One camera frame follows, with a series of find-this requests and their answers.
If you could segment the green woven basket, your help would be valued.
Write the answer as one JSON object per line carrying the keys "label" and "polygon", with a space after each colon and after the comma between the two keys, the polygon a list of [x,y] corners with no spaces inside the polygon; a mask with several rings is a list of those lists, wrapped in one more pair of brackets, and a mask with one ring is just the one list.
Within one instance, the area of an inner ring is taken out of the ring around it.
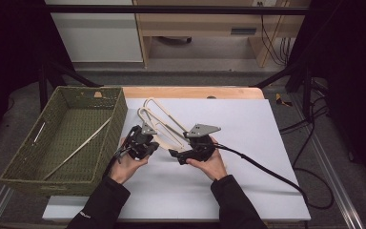
{"label": "green woven basket", "polygon": [[[119,87],[58,87],[0,180],[39,196],[88,196],[115,153],[128,107]],[[109,117],[110,123],[71,160],[43,180]]]}

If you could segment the yellow and black object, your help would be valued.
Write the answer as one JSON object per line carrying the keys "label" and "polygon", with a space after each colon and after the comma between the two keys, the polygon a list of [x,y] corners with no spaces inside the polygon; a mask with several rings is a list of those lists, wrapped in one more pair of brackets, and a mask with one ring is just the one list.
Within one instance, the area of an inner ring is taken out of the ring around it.
{"label": "yellow and black object", "polygon": [[275,102],[277,105],[283,105],[283,106],[287,106],[287,107],[293,106],[292,102],[284,101],[280,94],[275,94]]}

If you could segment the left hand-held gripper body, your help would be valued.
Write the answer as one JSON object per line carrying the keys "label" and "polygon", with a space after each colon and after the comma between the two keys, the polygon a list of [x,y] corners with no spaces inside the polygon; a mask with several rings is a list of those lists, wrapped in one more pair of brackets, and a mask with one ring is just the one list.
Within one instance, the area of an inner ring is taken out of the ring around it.
{"label": "left hand-held gripper body", "polygon": [[143,159],[147,154],[147,147],[153,142],[152,135],[144,135],[142,130],[140,133],[128,133],[127,137],[127,149],[128,154],[133,159]]}

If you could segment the white table sheet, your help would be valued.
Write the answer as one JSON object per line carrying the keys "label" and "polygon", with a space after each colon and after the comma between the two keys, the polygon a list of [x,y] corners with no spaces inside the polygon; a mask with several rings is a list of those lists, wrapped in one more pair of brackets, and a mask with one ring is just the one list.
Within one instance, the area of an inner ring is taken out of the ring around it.
{"label": "white table sheet", "polygon": [[[195,124],[220,127],[214,134],[221,155],[266,221],[310,219],[297,179],[266,99],[171,99],[160,103],[191,129]],[[123,221],[215,221],[218,204],[210,180],[190,165],[180,165],[158,149],[126,184],[131,192],[121,210]]]}

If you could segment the white cabinet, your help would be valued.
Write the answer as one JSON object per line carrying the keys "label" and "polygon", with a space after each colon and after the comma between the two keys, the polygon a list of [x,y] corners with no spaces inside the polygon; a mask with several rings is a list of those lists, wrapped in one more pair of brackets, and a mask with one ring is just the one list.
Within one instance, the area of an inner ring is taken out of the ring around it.
{"label": "white cabinet", "polygon": [[72,62],[142,62],[133,13],[53,13]]}

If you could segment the person's right hand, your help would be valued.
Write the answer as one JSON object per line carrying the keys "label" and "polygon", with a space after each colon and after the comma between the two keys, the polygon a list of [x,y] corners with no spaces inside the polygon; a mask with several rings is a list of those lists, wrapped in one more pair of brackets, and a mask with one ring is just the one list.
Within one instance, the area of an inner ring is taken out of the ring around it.
{"label": "person's right hand", "polygon": [[213,151],[213,154],[207,161],[198,161],[193,158],[188,158],[186,162],[201,170],[211,181],[220,180],[228,175],[218,149]]}

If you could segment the wooden desk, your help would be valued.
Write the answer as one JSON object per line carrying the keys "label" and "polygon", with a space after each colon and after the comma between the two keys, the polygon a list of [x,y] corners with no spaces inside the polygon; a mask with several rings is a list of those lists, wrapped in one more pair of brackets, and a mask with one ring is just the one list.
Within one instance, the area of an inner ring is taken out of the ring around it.
{"label": "wooden desk", "polygon": [[[308,7],[312,0],[132,0],[136,6]],[[148,14],[136,15],[147,37],[242,36],[249,39],[257,64],[264,67],[277,38],[295,39],[302,15]]]}

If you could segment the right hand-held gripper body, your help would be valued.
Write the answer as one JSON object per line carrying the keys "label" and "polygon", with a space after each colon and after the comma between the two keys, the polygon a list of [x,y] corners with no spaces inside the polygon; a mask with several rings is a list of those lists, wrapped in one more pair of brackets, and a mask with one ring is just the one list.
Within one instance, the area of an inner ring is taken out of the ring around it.
{"label": "right hand-held gripper body", "polygon": [[195,124],[188,132],[184,133],[192,147],[190,151],[185,153],[185,158],[208,160],[215,150],[210,134],[220,130],[221,128],[216,126]]}

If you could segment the dark chair base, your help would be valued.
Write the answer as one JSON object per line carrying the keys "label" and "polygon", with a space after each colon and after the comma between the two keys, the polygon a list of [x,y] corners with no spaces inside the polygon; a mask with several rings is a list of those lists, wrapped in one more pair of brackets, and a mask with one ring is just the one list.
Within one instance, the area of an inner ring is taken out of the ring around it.
{"label": "dark chair base", "polygon": [[192,43],[193,39],[191,37],[166,37],[166,36],[158,36],[157,39],[169,45],[183,45]]}

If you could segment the black metal stand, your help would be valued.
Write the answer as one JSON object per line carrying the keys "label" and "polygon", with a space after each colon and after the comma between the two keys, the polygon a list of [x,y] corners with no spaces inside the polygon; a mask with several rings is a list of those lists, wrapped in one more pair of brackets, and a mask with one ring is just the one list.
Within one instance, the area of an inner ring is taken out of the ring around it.
{"label": "black metal stand", "polygon": [[312,73],[309,70],[308,64],[306,62],[296,61],[295,63],[287,66],[284,70],[275,73],[273,76],[270,76],[259,83],[256,83],[254,87],[263,89],[287,75],[290,77],[285,85],[287,92],[294,93],[299,89],[300,86],[303,86],[302,114],[308,120],[311,120]]}
{"label": "black metal stand", "polygon": [[49,101],[47,82],[50,82],[54,88],[58,86],[66,86],[63,75],[67,75],[87,87],[100,87],[100,84],[90,81],[75,70],[67,68],[57,62],[46,61],[41,65],[38,72],[40,111],[44,110]]}

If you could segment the person's left hand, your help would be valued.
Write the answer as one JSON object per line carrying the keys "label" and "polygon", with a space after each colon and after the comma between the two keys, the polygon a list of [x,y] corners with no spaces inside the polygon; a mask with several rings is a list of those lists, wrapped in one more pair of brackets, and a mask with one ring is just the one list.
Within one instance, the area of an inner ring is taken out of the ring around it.
{"label": "person's left hand", "polygon": [[134,173],[149,161],[149,156],[143,159],[135,160],[128,155],[122,156],[120,160],[116,160],[113,164],[109,177],[119,184],[124,184]]}

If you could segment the black curtain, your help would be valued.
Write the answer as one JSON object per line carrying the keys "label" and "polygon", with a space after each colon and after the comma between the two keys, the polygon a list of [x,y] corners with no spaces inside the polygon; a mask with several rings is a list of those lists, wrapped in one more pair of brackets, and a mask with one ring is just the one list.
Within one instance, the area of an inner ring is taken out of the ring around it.
{"label": "black curtain", "polygon": [[302,51],[323,21],[330,20],[311,70],[327,80],[335,123],[366,168],[366,0],[311,0],[311,8],[325,12],[305,17],[295,51]]}
{"label": "black curtain", "polygon": [[38,80],[45,61],[73,65],[46,0],[0,0],[0,122],[9,95]]}

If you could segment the black horizontal bar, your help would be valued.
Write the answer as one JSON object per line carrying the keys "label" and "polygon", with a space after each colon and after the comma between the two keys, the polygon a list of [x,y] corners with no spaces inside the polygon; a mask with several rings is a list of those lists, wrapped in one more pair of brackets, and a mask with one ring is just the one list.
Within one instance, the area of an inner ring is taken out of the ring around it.
{"label": "black horizontal bar", "polygon": [[249,14],[307,15],[309,8],[206,7],[206,6],[122,6],[122,5],[47,5],[49,12],[63,13],[166,13],[166,14]]}

